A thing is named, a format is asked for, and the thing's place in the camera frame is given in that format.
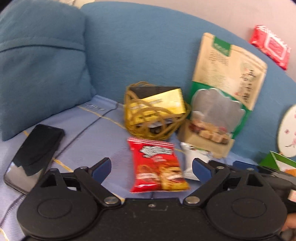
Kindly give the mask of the white blue snack packet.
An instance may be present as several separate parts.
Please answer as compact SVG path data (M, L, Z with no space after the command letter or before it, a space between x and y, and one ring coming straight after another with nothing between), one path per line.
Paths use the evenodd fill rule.
M185 170L183 171L183 176L186 179L199 181L192 170L193 160L195 158L199 158L205 163L208 163L211 159L213 159L212 153L203 149L198 149L191 144L184 142L181 142L181 148L185 153Z

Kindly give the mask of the red chips bag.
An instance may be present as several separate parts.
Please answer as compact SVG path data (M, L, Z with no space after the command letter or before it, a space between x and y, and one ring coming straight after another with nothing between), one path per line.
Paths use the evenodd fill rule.
M127 142L134 166L134 185L130 192L177 192L189 189L174 153L174 144L134 137L129 137Z

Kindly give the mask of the green white cardboard box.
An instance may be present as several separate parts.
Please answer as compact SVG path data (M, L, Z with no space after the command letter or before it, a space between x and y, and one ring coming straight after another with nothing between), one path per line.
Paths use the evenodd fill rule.
M259 162L259 166L269 167L294 177L296 176L296 162L273 151L270 151L266 157Z

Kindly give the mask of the black smartphone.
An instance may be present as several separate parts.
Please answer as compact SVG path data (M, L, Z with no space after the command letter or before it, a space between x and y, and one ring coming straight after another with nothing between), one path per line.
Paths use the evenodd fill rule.
M8 166L4 174L5 184L28 194L45 174L64 136L61 128L36 125Z

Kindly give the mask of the round floral fan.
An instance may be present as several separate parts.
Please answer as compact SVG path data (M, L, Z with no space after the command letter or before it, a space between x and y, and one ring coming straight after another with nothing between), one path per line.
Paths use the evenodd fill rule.
M295 105L284 114L277 133L277 147L279 152L288 157L295 157L296 114Z

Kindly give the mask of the woven wicker basket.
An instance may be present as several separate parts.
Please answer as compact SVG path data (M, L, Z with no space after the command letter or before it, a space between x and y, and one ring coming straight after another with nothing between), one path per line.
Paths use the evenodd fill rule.
M131 87L139 86L157 86L150 84L145 81L134 83L126 88L124 97L124 112L125 112L125 127L129 133L138 138L145 138L149 140L166 140L168 139L186 120L187 116L191 111L191 107L187 102L185 103L186 112L184 114L173 114L165 108L153 107L149 103L140 100L130 90ZM156 112L156 119L151 121L144 121L143 123L135 124L133 119L127 119L127 108L131 103L142 103L148 107L139 109L135 114L132 115L134 118L136 115L144 115L145 111L153 110Z

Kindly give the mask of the large beige green snack bag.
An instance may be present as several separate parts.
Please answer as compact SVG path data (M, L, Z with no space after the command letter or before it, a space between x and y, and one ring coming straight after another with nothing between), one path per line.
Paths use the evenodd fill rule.
M191 113L178 139L226 157L252 113L267 64L242 47L204 33L192 78Z

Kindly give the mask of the blue throw pillow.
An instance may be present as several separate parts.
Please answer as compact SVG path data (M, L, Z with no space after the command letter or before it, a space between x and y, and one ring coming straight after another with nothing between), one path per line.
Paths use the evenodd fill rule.
M95 95L85 15L57 1L12 1L1 12L1 137L9 140Z

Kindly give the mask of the blue sofa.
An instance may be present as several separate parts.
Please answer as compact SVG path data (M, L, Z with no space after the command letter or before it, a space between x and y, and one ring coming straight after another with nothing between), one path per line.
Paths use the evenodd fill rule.
M254 46L206 20L157 6L103 1L85 4L81 12L92 85L98 95L118 102L139 81L179 86L188 98L205 32L252 52L267 64L267 74L232 152L258 160L276 150L281 117L295 104L295 82Z

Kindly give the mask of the red wet wipes pack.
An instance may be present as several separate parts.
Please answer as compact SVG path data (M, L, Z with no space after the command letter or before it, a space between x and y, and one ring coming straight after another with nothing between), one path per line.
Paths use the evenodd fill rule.
M283 70L287 70L291 48L269 28L256 25L249 43L269 56Z

